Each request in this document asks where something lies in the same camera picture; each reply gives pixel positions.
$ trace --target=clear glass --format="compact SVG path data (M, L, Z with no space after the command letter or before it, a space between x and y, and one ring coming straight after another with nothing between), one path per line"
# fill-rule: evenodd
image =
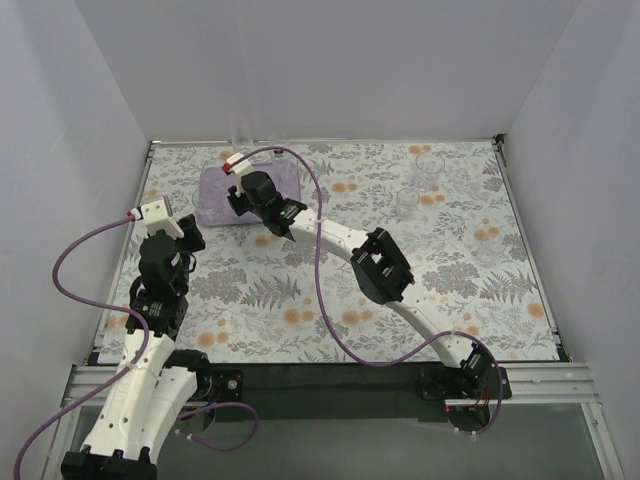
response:
M495 241L482 242L472 255L483 267L493 267L498 263L497 247L498 246Z
M276 147L289 147L289 140L283 134L271 135L267 144ZM290 153L282 150L272 150L269 152L271 162L278 168L278 173L282 179L283 189L280 192L284 197L292 197L300 182L300 172L298 162Z
M191 203L196 209L196 221L200 226L212 226L224 215L227 191L224 179L213 179L212 173L220 166L205 164L200 174L200 186L193 192Z
M231 145L234 152L248 153L255 149L249 125L242 115L237 116L231 121L229 131L231 133Z
M444 158L433 152L416 157L413 184L422 190L431 190L444 172Z
M415 188L403 188L396 193L395 213L399 218L411 218L417 211L420 193Z

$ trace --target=floral patterned surface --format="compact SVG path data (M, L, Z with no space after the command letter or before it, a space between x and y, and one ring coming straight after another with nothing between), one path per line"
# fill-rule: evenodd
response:
M311 144L295 149L318 174L327 217L368 231L387 228L412 265L417 284L455 328L478 336L499 360L558 358L489 142ZM421 192L413 217L399 220L394 196L409 185L422 152L444 158L444 173L437 185ZM168 195L176 217L193 213L191 196L202 165L222 165L228 155L222 146L158 148L145 196ZM302 198L317 208L306 172ZM207 248L196 254L178 348L200 349L213 362L349 361L320 316L314 247L277 238L262 225L201 230ZM127 303L143 235L144 227L136 225L117 304ZM494 252L489 266L479 257L486 248ZM358 355L389 361L423 341L406 321L362 295L348 263L323 253L321 276L337 331ZM118 361L125 320L119 314L105 319L99 362ZM435 359L431 349L414 357Z

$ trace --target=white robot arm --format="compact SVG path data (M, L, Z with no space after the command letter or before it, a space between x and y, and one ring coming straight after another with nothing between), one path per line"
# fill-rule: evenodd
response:
M150 338L142 358L144 332L134 317L127 321L117 371L130 372L116 382L80 452L68 452L61 466L65 480L156 478L155 463L180 410L195 394L211 391L206 354L175 350L174 340L187 310L184 297L190 256L204 249L193 216L176 222L164 197L134 209L149 236L140 248L141 276L131 290L131 308L145 317Z
M314 211L302 210L289 226L292 239L308 245L315 245L317 240L318 219ZM367 232L345 227L331 220L322 221L322 249L350 262L354 252L370 241ZM361 252L367 259L366 252ZM402 301L386 302L385 305L404 318L425 339L437 333L451 330L453 325L440 320L441 316L430 315L430 302L424 291L414 283L409 283L402 292ZM447 367L460 368L461 361L467 360L473 347L466 338L442 338L433 342L433 348L440 361Z
M265 147L249 156L269 148L282 147ZM310 169L297 154L296 157ZM485 384L495 363L493 357L480 342L464 336L442 335L452 331L453 325L430 311L431 303L415 285L411 266L389 232L382 228L363 232L324 219L318 225L320 220L315 212L301 202L283 198L269 175L254 171L247 158L242 154L233 155L223 167L227 174L236 176L236 185L229 189L228 200L237 215L251 212L274 235L317 245L349 261L367 298L401 315L425 339L432 340L439 334L432 346L447 367L446 374L438 381L439 390L469 396Z

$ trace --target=white wall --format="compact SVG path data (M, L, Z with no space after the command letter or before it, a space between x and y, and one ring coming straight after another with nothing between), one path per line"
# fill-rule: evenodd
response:
M579 0L76 0L147 138L506 132Z
M0 2L0 471L60 406L72 362L88 352L100 312L51 283L58 254L121 218L147 141L72 0ZM106 297L124 231L92 241L63 282ZM23 469L37 478L51 440Z
M640 0L583 0L507 136L562 338L640 478Z

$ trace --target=white plastic bracket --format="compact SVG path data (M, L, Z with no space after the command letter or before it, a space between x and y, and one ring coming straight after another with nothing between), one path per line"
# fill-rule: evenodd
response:
M118 371L131 366L143 337L142 330L126 335ZM91 447L91 453L110 457L115 450L121 450L124 458L138 459L154 387L173 346L173 340L166 335L151 336L136 367L111 387L100 416L83 443Z
M197 388L195 372L190 372L184 367L162 370L142 431L142 445L149 447L151 463L156 463L160 448L180 410Z
M184 237L182 228L172 217L171 205L167 197L152 198L149 202L140 206L140 212L149 236L164 230L174 240Z
M354 230L331 220L323 218L320 224L322 249L346 262L353 256L353 250L362 247L368 238L367 233L362 230ZM303 210L295 217L289 230L295 241L316 245L317 214L311 209ZM422 288L415 284L409 285L402 295L402 302L389 302L386 306L409 322L425 339L443 331L453 330L451 323L438 320L442 316L438 315L435 305L429 301ZM453 368L460 368L460 362L467 360L473 350L470 340L457 335L440 338L432 345L442 363Z
M243 153L234 153L227 159L227 164L231 165L234 162L240 160L242 157L244 157ZM244 193L244 189L242 188L242 177L247 175L248 173L253 172L253 166L251 165L251 162L246 159L234 165L233 167L230 167L230 170L236 175L236 195L239 197L240 194Z

